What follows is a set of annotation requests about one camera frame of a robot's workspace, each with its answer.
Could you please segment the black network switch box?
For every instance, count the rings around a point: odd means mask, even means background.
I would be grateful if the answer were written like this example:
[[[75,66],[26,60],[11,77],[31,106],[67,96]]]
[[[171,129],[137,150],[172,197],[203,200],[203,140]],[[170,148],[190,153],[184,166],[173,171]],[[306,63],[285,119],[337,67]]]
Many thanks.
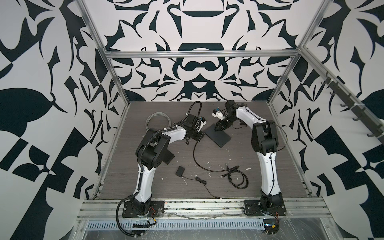
[[[206,136],[208,136],[217,146],[224,147],[232,138],[224,131],[216,131],[216,125],[212,124],[204,130]]]

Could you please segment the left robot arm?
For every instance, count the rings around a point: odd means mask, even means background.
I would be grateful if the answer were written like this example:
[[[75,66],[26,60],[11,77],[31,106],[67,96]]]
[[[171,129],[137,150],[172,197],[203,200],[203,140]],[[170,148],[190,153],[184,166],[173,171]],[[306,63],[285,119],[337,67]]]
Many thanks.
[[[139,144],[136,150],[139,167],[136,189],[132,195],[122,199],[116,209],[117,227],[124,235],[138,238],[143,236],[145,231],[127,231],[122,227],[119,214],[121,205],[128,204],[125,206],[127,210],[131,210],[128,214],[139,217],[148,215],[155,172],[161,163],[169,164],[175,157],[168,150],[168,146],[176,141],[185,141],[188,145],[191,139],[199,142],[204,135],[202,127],[207,121],[201,116],[202,106],[200,101],[192,103],[183,119],[169,128],[149,129]]]

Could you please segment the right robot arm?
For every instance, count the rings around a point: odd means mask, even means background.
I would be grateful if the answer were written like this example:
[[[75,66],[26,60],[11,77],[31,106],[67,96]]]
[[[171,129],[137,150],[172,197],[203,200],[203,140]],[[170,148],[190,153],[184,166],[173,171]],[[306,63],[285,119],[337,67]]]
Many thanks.
[[[276,156],[279,146],[277,125],[252,112],[245,104],[230,100],[225,103],[226,110],[213,110],[212,116],[218,118],[214,131],[228,129],[236,120],[243,121],[252,130],[251,146],[257,153],[262,176],[261,199],[257,205],[245,204],[244,214],[273,215],[278,209],[284,210],[283,195],[278,182]]]

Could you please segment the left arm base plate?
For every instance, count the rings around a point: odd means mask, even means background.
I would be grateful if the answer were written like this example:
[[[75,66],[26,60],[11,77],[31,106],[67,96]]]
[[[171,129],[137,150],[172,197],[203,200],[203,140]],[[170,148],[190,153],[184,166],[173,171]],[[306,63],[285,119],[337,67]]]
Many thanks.
[[[164,201],[150,201],[146,203],[134,200],[124,203],[123,218],[150,217],[154,218],[164,213]]]

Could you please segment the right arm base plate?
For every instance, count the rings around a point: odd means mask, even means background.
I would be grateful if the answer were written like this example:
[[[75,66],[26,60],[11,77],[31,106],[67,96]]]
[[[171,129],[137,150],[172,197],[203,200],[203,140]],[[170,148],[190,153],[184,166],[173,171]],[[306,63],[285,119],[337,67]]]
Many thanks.
[[[287,208],[284,204],[281,206],[276,205],[270,208],[263,206],[260,200],[245,200],[243,213],[249,217],[280,217],[285,216]]]

